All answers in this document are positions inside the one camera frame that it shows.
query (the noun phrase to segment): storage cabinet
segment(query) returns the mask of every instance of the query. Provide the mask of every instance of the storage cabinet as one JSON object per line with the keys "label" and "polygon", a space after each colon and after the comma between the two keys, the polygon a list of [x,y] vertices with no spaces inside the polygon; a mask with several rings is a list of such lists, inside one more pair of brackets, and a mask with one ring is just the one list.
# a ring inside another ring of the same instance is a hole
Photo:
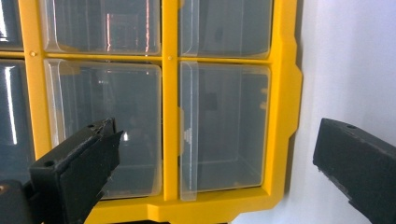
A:
{"label": "storage cabinet", "polygon": [[115,117],[87,223],[220,223],[283,196],[302,76],[296,0],[19,2],[35,157]]}

